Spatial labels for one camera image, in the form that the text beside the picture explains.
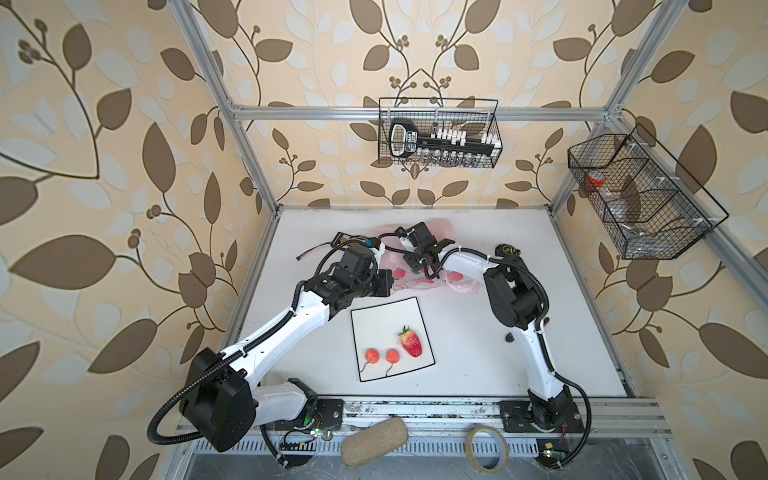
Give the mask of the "pink plastic fruit-print bag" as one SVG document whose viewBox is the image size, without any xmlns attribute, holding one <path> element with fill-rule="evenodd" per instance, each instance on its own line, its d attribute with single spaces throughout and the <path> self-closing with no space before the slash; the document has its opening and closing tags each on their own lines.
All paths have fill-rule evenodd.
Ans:
<svg viewBox="0 0 768 480">
<path fill-rule="evenodd" d="M 452 223 L 445 218 L 428 220 L 426 221 L 426 226 L 437 240 L 442 240 L 444 238 L 452 240 L 456 239 L 455 229 L 453 228 Z M 388 247 L 406 250 L 406 247 L 403 244 L 404 240 L 401 240 L 396 236 L 385 237 L 381 241 Z M 412 271 L 403 254 L 389 249 L 382 255 L 379 267 L 380 269 L 388 269 L 392 271 L 394 279 L 391 288 L 392 292 L 448 287 L 460 294 L 477 294 L 481 287 L 480 282 L 473 280 L 466 275 L 446 269 L 443 269 L 439 273 L 438 278 L 427 279 L 423 271 L 420 270 L 418 273 Z"/>
</svg>

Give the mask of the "red fake strawberry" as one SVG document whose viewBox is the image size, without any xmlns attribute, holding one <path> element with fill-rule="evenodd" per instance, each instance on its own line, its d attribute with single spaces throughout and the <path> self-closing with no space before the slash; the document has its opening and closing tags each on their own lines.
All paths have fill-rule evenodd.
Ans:
<svg viewBox="0 0 768 480">
<path fill-rule="evenodd" d="M 423 353 L 423 347 L 419 336 L 409 327 L 404 327 L 398 336 L 403 350 L 413 358 L 418 358 Z"/>
</svg>

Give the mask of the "small red fake cherry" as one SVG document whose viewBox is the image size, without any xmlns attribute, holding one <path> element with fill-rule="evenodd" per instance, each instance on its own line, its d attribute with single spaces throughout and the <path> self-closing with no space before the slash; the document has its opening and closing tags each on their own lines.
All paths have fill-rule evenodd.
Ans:
<svg viewBox="0 0 768 480">
<path fill-rule="evenodd" d="M 401 356 L 397 349 L 390 349 L 386 353 L 386 360 L 389 363 L 385 375 L 388 376 L 391 370 L 400 362 Z"/>
</svg>

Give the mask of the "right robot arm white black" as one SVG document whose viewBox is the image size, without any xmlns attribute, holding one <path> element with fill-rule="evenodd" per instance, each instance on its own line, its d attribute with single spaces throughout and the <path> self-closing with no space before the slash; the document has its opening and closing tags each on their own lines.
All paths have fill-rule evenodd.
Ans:
<svg viewBox="0 0 768 480">
<path fill-rule="evenodd" d="M 524 422 L 544 433 L 555 431 L 579 413 L 573 393 L 581 396 L 585 412 L 580 415 L 583 432 L 578 443 L 566 453 L 553 454 L 547 447 L 537 459 L 545 469 L 565 469 L 586 446 L 593 412 L 585 389 L 561 375 L 550 355 L 544 331 L 550 299 L 542 282 L 510 245 L 502 244 L 493 256 L 487 255 L 451 239 L 437 239 L 423 222 L 399 227 L 394 236 L 403 247 L 390 250 L 401 254 L 413 272 L 428 280 L 437 279 L 442 271 L 456 272 L 484 285 L 493 315 L 510 329 L 523 355 L 529 398 L 529 407 L 521 414 Z"/>
</svg>

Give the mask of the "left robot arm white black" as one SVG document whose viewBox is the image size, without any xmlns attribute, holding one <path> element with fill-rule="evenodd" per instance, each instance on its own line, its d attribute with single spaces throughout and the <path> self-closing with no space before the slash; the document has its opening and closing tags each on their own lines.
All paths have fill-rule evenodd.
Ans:
<svg viewBox="0 0 768 480">
<path fill-rule="evenodd" d="M 184 386 L 149 421 L 147 438 L 161 446 L 204 438 L 216 451 L 235 446 L 254 425 L 304 415 L 313 391 L 293 379 L 277 386 L 262 380 L 305 336 L 363 297 L 386 298 L 392 273 L 379 266 L 385 247 L 377 238 L 352 238 L 332 249 L 339 261 L 320 262 L 297 283 L 288 307 L 251 335 L 214 352 L 198 353 Z"/>
</svg>

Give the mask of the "white mat with black border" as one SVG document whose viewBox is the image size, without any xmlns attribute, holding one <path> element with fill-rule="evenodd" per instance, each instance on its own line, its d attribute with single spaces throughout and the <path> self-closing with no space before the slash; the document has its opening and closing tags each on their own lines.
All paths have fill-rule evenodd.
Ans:
<svg viewBox="0 0 768 480">
<path fill-rule="evenodd" d="M 436 364 L 426 323 L 416 297 L 411 297 L 378 306 L 356 309 L 351 312 L 353 342 L 358 364 L 358 378 L 362 383 L 402 376 L 424 370 Z M 419 336 L 423 353 L 418 358 L 408 355 L 399 342 L 399 334 L 409 327 Z M 364 363 L 364 353 L 374 348 L 380 353 L 380 361 L 359 372 Z M 385 375 L 389 363 L 386 353 L 390 349 L 400 352 L 400 362 Z"/>
</svg>

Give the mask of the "black tape measure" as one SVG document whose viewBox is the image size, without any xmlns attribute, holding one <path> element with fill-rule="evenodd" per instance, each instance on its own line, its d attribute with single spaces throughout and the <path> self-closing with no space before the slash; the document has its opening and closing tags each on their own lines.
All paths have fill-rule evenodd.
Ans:
<svg viewBox="0 0 768 480">
<path fill-rule="evenodd" d="M 513 257 L 513 256 L 519 256 L 521 253 L 521 250 L 517 247 L 514 247 L 510 244 L 499 244 L 495 248 L 495 255 L 499 258 L 507 258 L 507 257 Z"/>
</svg>

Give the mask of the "black tool set in basket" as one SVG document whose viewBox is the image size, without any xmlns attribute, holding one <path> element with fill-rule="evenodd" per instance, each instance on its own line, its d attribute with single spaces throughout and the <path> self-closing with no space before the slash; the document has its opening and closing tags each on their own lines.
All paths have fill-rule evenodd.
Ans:
<svg viewBox="0 0 768 480">
<path fill-rule="evenodd" d="M 484 133 L 479 139 L 464 130 L 434 127 L 421 133 L 407 119 L 395 119 L 385 137 L 390 155 L 405 159 L 417 155 L 421 159 L 493 160 L 501 154 L 502 142 L 495 134 Z"/>
</svg>

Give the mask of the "beige sponge block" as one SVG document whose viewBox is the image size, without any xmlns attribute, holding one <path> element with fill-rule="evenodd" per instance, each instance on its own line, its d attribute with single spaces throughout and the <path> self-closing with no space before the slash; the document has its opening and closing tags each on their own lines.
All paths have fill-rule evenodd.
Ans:
<svg viewBox="0 0 768 480">
<path fill-rule="evenodd" d="M 409 439 L 405 422 L 391 417 L 346 438 L 341 444 L 341 458 L 349 468 L 358 468 L 404 446 Z"/>
</svg>

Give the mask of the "red-capped item in basket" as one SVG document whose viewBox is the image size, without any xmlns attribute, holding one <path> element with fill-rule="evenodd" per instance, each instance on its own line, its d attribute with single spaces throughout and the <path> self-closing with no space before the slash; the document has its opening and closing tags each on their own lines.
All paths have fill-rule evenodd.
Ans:
<svg viewBox="0 0 768 480">
<path fill-rule="evenodd" d="M 591 170 L 586 173 L 585 186 L 593 190 L 600 190 L 606 181 L 606 176 L 602 171 Z"/>
</svg>

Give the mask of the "clear tape roll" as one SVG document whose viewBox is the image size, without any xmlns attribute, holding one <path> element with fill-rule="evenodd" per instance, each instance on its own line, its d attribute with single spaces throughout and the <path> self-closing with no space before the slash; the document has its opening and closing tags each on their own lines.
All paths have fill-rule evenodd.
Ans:
<svg viewBox="0 0 768 480">
<path fill-rule="evenodd" d="M 501 432 L 483 425 L 474 427 L 465 437 L 464 451 L 470 466 L 483 474 L 500 473 L 510 458 L 510 447 Z"/>
</svg>

